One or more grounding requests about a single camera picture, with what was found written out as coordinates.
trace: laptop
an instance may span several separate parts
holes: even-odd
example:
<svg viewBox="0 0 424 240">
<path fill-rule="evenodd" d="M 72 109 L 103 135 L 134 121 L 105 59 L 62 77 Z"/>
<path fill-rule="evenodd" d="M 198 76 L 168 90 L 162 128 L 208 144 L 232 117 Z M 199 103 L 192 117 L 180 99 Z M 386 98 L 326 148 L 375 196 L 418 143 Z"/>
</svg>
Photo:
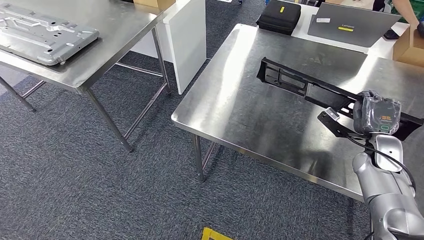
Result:
<svg viewBox="0 0 424 240">
<path fill-rule="evenodd" d="M 401 16 L 323 2 L 310 20 L 308 35 L 369 48 Z"/>
<path fill-rule="evenodd" d="M 42 65 L 63 63 L 98 37 L 99 31 L 89 26 L 0 5 L 0 49 Z"/>
</svg>

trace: sticker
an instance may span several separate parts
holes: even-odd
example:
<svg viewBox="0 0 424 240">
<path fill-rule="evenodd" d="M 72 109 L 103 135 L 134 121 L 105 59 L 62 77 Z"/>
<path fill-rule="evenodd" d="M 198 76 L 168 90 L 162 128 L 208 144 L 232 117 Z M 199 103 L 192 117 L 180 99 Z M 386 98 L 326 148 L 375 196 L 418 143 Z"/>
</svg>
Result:
<svg viewBox="0 0 424 240">
<path fill-rule="evenodd" d="M 224 236 L 221 233 L 210 229 L 209 227 L 204 227 L 201 240 L 210 240 L 210 239 L 213 239 L 213 240 L 232 240 L 231 238 Z"/>
<path fill-rule="evenodd" d="M 338 29 L 339 29 L 339 30 L 348 31 L 348 32 L 353 32 L 353 31 L 354 31 L 354 30 L 353 30 L 353 29 L 351 29 L 351 28 L 342 27 L 342 26 L 339 26 L 339 27 L 338 27 Z"/>
<path fill-rule="evenodd" d="M 317 18 L 317 23 L 329 23 L 331 18 Z"/>
</svg>

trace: black bag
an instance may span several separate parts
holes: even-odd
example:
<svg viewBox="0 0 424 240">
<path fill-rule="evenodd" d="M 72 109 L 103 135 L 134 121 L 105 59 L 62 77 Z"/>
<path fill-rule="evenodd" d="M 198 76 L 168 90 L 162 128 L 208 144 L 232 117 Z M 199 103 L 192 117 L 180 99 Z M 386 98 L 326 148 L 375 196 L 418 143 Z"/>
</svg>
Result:
<svg viewBox="0 0 424 240">
<path fill-rule="evenodd" d="M 301 6 L 286 1 L 271 0 L 263 10 L 256 24 L 281 34 L 292 35 L 301 17 Z"/>
</svg>

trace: carpet floor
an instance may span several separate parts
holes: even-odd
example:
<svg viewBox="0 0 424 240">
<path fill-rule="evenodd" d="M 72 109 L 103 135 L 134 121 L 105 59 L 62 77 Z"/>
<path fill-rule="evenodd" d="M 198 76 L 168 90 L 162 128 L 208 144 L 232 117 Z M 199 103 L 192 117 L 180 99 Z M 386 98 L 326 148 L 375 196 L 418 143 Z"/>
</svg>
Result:
<svg viewBox="0 0 424 240">
<path fill-rule="evenodd" d="M 261 0 L 206 0 L 208 58 L 235 24 L 254 25 L 263 8 Z M 134 52 L 122 61 L 157 69 L 155 59 Z M 368 233 L 363 203 L 223 146 L 199 182 L 190 134 L 170 119 L 184 95 L 175 91 L 172 65 L 166 68 L 174 91 L 159 96 L 129 139 L 133 153 L 85 96 L 46 84 L 28 98 L 32 113 L 0 95 L 0 239 L 200 240 L 204 227 L 240 240 Z M 28 77 L 16 89 L 36 82 Z M 114 66 L 93 92 L 124 131 L 161 83 Z M 202 141 L 204 152 L 208 144 Z"/>
</svg>

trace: stainless steel table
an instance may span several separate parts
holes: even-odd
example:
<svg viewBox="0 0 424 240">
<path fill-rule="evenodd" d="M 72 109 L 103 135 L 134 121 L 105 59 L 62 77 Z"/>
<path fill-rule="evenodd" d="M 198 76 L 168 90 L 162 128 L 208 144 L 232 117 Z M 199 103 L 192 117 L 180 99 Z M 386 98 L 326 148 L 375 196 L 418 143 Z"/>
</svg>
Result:
<svg viewBox="0 0 424 240">
<path fill-rule="evenodd" d="M 256 78 L 261 59 L 344 90 L 374 89 L 424 117 L 424 68 L 238 24 L 172 115 L 193 134 L 199 179 L 215 143 L 363 201 L 353 157 L 363 149 L 336 138 L 317 119 L 322 108 Z M 348 118 L 339 120 L 352 128 Z M 199 137 L 214 142 L 202 161 Z M 424 213 L 424 127 L 403 143 Z"/>
<path fill-rule="evenodd" d="M 0 4 L 7 2 L 21 8 L 96 28 L 100 32 L 100 37 L 68 59 L 63 65 L 44 66 L 0 50 L 1 65 L 41 80 L 41 82 L 22 96 L 1 77 L 0 84 L 4 85 L 30 111 L 34 111 L 35 109 L 26 101 L 26 98 L 45 82 L 77 94 L 87 95 L 124 147 L 128 151 L 132 151 L 132 147 L 127 141 L 128 137 L 140 123 L 159 94 L 164 89 L 168 93 L 170 92 L 161 47 L 155 28 L 156 24 L 163 18 L 162 12 L 155 8 L 143 9 L 141 6 L 136 8 L 133 3 L 120 0 L 0 0 Z M 149 11 L 154 11 L 158 14 L 152 14 Z M 152 31 L 153 34 L 161 72 L 117 63 L 149 31 Z M 114 64 L 163 77 L 164 81 L 149 104 L 124 135 L 121 134 L 105 111 L 105 108 L 90 90 L 90 87 Z"/>
</svg>

